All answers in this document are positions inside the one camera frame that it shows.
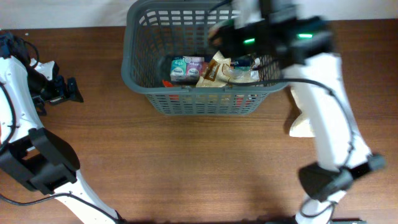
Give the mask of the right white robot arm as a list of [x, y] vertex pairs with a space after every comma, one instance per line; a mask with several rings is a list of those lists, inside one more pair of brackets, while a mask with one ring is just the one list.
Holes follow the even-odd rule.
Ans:
[[298, 172], [305, 191], [289, 223], [331, 223], [336, 206], [354, 182], [385, 167], [356, 124], [342, 79], [333, 32], [319, 16], [299, 18], [292, 1], [232, 1], [239, 15], [216, 26], [210, 44], [225, 57], [274, 57], [281, 83], [291, 86], [315, 133], [318, 160]]

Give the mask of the grey plastic shopping basket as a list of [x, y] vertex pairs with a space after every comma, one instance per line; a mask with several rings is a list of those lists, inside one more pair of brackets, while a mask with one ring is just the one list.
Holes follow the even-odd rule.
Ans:
[[216, 7], [217, 1], [136, 1], [128, 10], [121, 76], [132, 91], [145, 95], [166, 115], [245, 115], [252, 113], [284, 83], [258, 86], [196, 88], [186, 84], [165, 87], [172, 60], [203, 57], [216, 50], [208, 45], [211, 26], [234, 19], [233, 6]]

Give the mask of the tissue multipack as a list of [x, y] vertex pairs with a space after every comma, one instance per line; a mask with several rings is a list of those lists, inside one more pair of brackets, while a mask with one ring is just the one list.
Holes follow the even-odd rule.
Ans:
[[[172, 82], [197, 82], [200, 75], [206, 70], [211, 57], [174, 57], [171, 62], [170, 79]], [[232, 75], [234, 78], [241, 78], [243, 73], [250, 71], [254, 60], [249, 57], [233, 58], [227, 69], [227, 76]]]

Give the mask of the beige paper pouch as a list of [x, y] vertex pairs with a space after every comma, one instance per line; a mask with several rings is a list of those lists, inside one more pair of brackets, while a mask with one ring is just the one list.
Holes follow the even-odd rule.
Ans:
[[290, 89], [294, 102], [300, 111], [299, 116], [292, 123], [289, 135], [293, 138], [314, 138], [315, 133], [312, 128], [311, 122], [307, 114], [303, 111], [303, 104], [299, 100], [297, 93], [293, 88]]

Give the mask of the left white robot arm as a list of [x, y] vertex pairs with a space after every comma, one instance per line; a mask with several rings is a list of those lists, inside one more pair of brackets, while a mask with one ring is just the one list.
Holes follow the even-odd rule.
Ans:
[[30, 57], [30, 42], [1, 34], [1, 170], [39, 203], [56, 199], [83, 223], [125, 223], [88, 185], [74, 149], [44, 127], [45, 104], [83, 102], [74, 78], [64, 79], [54, 61]]

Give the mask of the brown white snack bag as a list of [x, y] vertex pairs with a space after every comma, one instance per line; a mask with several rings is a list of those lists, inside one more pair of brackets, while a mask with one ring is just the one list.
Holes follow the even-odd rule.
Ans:
[[197, 88], [221, 88], [230, 83], [251, 83], [260, 80], [256, 70], [260, 58], [245, 55], [239, 58], [226, 58], [218, 51], [201, 74]]

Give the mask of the red spaghetti packet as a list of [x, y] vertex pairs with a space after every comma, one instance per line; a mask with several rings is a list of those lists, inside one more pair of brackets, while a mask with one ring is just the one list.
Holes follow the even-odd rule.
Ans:
[[[162, 84], [164, 87], [166, 88], [173, 88], [173, 87], [182, 87], [182, 88], [195, 88], [196, 85], [194, 85], [193, 83], [184, 83], [184, 82], [171, 82], [171, 81], [167, 81], [167, 80], [162, 80]], [[186, 104], [193, 104], [193, 97], [192, 96], [188, 96], [188, 95], [169, 95], [169, 98], [171, 100], [172, 103], [176, 103], [180, 100], [183, 101], [183, 103]], [[243, 104], [244, 101], [244, 95], [235, 95], [234, 99], [232, 99], [231, 95], [209, 95], [209, 96], [205, 96], [205, 95], [197, 95], [196, 96], [197, 101], [200, 104], [204, 104], [205, 102], [209, 102], [212, 104], [220, 104], [223, 106], [228, 106], [229, 103], [232, 103], [234, 107], [239, 107]]]

